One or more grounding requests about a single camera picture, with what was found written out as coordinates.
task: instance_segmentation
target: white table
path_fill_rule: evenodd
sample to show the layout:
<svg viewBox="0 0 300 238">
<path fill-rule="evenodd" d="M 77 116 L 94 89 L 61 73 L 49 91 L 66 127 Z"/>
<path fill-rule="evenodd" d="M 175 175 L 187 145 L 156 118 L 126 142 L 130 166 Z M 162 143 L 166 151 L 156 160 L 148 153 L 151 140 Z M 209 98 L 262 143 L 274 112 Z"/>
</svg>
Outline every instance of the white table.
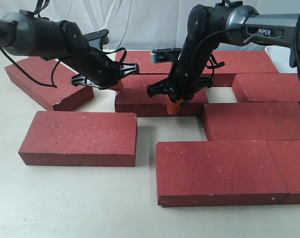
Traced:
<svg viewBox="0 0 300 238">
<path fill-rule="evenodd" d="M 135 168 L 24 165 L 17 151 L 43 108 L 10 82 L 8 64 L 0 53 L 0 238 L 300 237 L 300 205 L 157 206 L 155 143 L 206 140 L 196 118 L 140 118 Z M 236 101 L 231 88 L 207 92 Z M 78 110 L 114 111 L 114 92 L 95 96 Z"/>
</svg>

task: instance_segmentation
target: white backdrop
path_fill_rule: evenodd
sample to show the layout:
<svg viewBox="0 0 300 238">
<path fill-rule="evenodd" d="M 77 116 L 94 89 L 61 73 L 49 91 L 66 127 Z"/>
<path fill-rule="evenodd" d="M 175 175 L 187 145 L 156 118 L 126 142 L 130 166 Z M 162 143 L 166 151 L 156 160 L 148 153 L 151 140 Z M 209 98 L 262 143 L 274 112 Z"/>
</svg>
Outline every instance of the white backdrop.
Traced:
<svg viewBox="0 0 300 238">
<path fill-rule="evenodd" d="M 34 10 L 37 0 L 0 0 L 0 18 L 19 9 Z M 212 5 L 221 0 L 51 0 L 42 16 L 75 21 L 82 32 L 108 28 L 108 49 L 130 50 L 182 47 L 188 14 L 196 4 Z M 244 0 L 262 14 L 299 13 L 300 0 Z M 219 50 L 253 50 L 221 45 Z"/>
</svg>

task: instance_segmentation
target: orange gripper tip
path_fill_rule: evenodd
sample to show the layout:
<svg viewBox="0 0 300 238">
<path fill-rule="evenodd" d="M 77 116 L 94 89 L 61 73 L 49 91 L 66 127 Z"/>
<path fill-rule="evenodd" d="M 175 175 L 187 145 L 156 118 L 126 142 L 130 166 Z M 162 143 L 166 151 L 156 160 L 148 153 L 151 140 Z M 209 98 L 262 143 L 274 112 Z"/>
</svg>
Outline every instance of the orange gripper tip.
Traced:
<svg viewBox="0 0 300 238">
<path fill-rule="evenodd" d="M 180 110 L 181 103 L 184 102 L 184 99 L 181 98 L 176 103 L 173 103 L 170 98 L 168 98 L 168 114 L 175 115 Z"/>
<path fill-rule="evenodd" d="M 120 80 L 116 85 L 109 87 L 109 89 L 116 92 L 120 92 L 124 90 L 124 85 Z"/>
</svg>

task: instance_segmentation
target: red brick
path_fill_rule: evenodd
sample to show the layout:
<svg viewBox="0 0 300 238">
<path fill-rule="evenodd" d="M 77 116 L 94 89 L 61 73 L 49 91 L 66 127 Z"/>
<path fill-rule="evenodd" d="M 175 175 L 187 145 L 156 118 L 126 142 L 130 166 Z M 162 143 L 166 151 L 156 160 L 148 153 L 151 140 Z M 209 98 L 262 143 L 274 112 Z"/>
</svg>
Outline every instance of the red brick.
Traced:
<svg viewBox="0 0 300 238">
<path fill-rule="evenodd" d="M 167 117 L 167 100 L 166 95 L 156 95 L 150 98 L 146 89 L 147 86 L 166 78 L 166 75 L 131 75 L 125 78 L 124 91 L 116 95 L 115 110 L 116 112 L 136 113 L 138 117 Z M 185 104 L 176 116 L 199 116 L 203 104 L 208 103 L 205 90 L 195 94 L 193 100 Z"/>
<path fill-rule="evenodd" d="M 29 57 L 17 62 L 28 74 L 41 83 L 51 84 L 51 71 L 55 60 L 45 61 Z M 60 64 L 54 74 L 57 88 L 44 87 L 32 82 L 14 65 L 5 68 L 10 80 L 47 111 L 72 111 L 94 97 L 91 87 L 71 84 L 73 71 Z"/>
<path fill-rule="evenodd" d="M 277 68 L 265 51 L 214 51 L 218 62 L 224 61 L 225 66 L 215 71 L 214 87 L 231 86 L 237 73 L 278 73 Z M 119 60 L 122 53 L 116 54 Z M 137 62 L 141 74 L 168 74 L 172 63 L 152 63 L 150 51 L 129 51 L 125 62 Z M 205 69 L 204 76 L 212 70 Z"/>
<path fill-rule="evenodd" d="M 237 74 L 232 87 L 238 102 L 300 104 L 300 81 L 296 73 Z"/>
<path fill-rule="evenodd" d="M 300 204 L 300 141 L 268 141 L 289 195 L 281 204 Z"/>
<path fill-rule="evenodd" d="M 265 141 L 160 142 L 158 205 L 280 203 L 288 190 Z"/>
<path fill-rule="evenodd" d="M 26 165 L 134 167 L 130 113 L 37 112 L 18 151 Z"/>
<path fill-rule="evenodd" d="M 300 140 L 298 103 L 205 104 L 208 140 Z"/>
</svg>

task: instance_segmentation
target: robotic arm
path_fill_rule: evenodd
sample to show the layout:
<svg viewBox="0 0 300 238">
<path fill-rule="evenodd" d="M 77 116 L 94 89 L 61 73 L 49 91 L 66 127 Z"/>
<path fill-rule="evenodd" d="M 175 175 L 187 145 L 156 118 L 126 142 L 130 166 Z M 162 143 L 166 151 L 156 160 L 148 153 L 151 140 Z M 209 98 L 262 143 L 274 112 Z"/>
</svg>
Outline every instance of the robotic arm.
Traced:
<svg viewBox="0 0 300 238">
<path fill-rule="evenodd" d="M 153 63 L 173 64 L 166 79 L 148 86 L 148 96 L 168 95 L 168 113 L 175 114 L 196 92 L 212 86 L 212 77 L 202 78 L 201 74 L 205 67 L 214 74 L 225 65 L 212 55 L 220 43 L 244 46 L 250 42 L 290 48 L 290 66 L 298 68 L 300 80 L 300 14 L 261 15 L 242 1 L 223 0 L 215 7 L 199 4 L 191 10 L 182 49 L 152 51 Z"/>
<path fill-rule="evenodd" d="M 34 12 L 20 10 L 19 13 L 9 13 L 0 20 L 1 51 L 7 57 L 6 53 L 14 56 L 37 56 L 43 60 L 58 59 L 79 73 L 71 79 L 74 86 L 86 85 L 100 90 L 121 91 L 121 79 L 138 73 L 136 63 L 123 62 L 125 48 L 115 51 L 124 51 L 122 59 L 119 62 L 112 61 L 107 56 L 108 53 L 103 52 L 103 45 L 109 42 L 107 29 L 83 35 L 76 23 L 66 20 L 53 22 L 42 18 L 39 12 L 48 3 L 49 0 L 46 0 L 42 7 L 43 0 L 38 0 Z M 37 82 L 23 69 L 20 70 Z M 56 87 L 53 80 L 52 85 L 37 83 Z"/>
</svg>

